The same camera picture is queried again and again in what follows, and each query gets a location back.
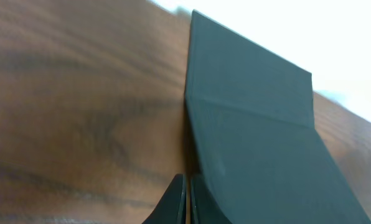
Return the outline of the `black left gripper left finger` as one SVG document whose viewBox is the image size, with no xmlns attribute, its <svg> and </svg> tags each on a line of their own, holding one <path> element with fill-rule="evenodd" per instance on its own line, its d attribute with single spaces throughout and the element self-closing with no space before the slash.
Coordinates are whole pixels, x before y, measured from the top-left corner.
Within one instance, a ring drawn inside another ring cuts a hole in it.
<svg viewBox="0 0 371 224">
<path fill-rule="evenodd" d="M 176 174 L 143 224 L 186 223 L 186 177 Z"/>
</svg>

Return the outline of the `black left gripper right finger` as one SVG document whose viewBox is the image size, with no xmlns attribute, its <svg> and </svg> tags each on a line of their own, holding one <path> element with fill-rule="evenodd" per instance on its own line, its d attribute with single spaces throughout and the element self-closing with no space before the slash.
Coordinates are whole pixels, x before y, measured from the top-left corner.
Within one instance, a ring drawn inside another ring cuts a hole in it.
<svg viewBox="0 0 371 224">
<path fill-rule="evenodd" d="M 191 224 L 232 224 L 221 211 L 201 175 L 193 176 L 190 186 Z"/>
</svg>

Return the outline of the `dark green box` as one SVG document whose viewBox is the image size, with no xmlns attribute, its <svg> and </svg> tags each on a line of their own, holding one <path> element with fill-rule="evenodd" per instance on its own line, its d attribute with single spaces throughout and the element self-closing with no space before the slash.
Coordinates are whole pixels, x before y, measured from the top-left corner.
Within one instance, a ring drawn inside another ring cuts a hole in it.
<svg viewBox="0 0 371 224">
<path fill-rule="evenodd" d="M 185 102 L 232 223 L 368 223 L 314 126 L 311 74 L 194 11 Z"/>
</svg>

